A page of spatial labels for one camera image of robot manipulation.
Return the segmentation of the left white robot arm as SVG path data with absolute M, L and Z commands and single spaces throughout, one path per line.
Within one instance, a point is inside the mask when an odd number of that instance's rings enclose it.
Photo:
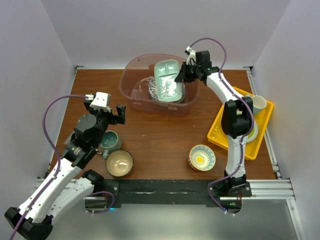
M 51 173 L 24 203 L 5 212 L 14 234 L 26 240 L 45 240 L 65 211 L 84 197 L 103 194 L 104 178 L 94 170 L 85 171 L 74 187 L 65 187 L 96 155 L 108 126 L 125 124 L 126 106 L 118 104 L 116 115 L 111 109 L 86 108 L 89 113 L 78 120 Z

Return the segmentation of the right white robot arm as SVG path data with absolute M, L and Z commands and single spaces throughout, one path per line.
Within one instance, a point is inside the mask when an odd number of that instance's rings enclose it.
M 195 51 L 187 47 L 186 61 L 175 78 L 177 83 L 202 81 L 223 104 L 221 128 L 227 136 L 228 154 L 224 177 L 209 184 L 209 189 L 221 196 L 235 196 L 247 182 L 245 149 L 249 133 L 254 127 L 253 101 L 237 92 L 226 80 L 219 67 L 213 67 L 207 50 Z

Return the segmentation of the blue floral plate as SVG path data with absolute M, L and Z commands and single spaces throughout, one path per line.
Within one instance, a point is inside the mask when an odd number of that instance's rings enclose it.
M 154 77 L 152 77 L 149 82 L 148 82 L 148 85 L 147 85 L 147 88 L 148 88 L 148 92 L 149 92 L 149 95 L 151 96 L 151 98 L 155 101 L 158 101 L 158 94 L 157 94 L 157 87 L 156 87 L 156 80 Z M 185 96 L 186 96 L 186 86 L 182 83 L 181 85 L 181 92 L 182 92 L 182 97 L 177 100 L 177 101 L 174 101 L 174 103 L 181 103 Z

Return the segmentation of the mint green rectangular dish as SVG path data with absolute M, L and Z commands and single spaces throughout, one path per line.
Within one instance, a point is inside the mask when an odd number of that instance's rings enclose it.
M 179 72 L 179 63 L 175 59 L 168 59 L 155 64 L 154 78 L 159 101 L 174 102 L 182 97 L 182 83 L 175 82 Z

